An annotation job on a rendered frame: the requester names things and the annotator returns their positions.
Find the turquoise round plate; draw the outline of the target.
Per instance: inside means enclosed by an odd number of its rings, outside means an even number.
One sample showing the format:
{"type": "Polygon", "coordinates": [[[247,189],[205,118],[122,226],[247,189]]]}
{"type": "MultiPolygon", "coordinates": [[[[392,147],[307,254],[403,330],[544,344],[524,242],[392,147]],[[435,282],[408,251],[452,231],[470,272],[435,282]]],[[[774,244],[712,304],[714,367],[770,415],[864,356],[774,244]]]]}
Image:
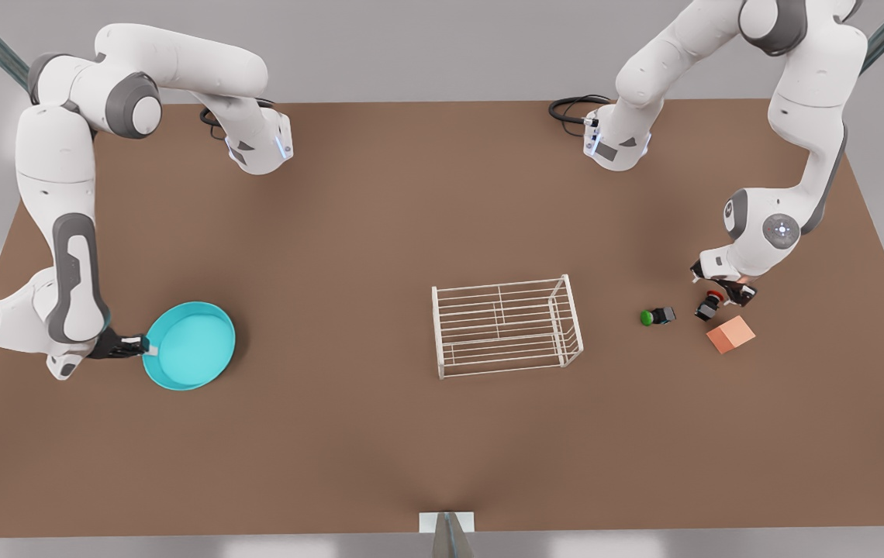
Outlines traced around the turquoise round plate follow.
{"type": "Polygon", "coordinates": [[[169,308],[147,332],[143,368],[162,388],[201,388],[228,367],[236,339],[233,322],[222,308],[187,301],[169,308]]]}

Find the orange cube block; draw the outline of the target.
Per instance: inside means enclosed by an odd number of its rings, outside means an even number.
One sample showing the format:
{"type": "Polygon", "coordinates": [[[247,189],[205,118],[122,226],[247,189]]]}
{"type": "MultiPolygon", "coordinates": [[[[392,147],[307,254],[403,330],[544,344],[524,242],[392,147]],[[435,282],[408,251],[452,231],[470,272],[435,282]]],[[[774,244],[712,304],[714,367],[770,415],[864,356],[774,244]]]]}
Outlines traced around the orange cube block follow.
{"type": "Polygon", "coordinates": [[[725,354],[754,339],[755,333],[740,315],[736,315],[711,329],[706,336],[719,353],[725,354]]]}

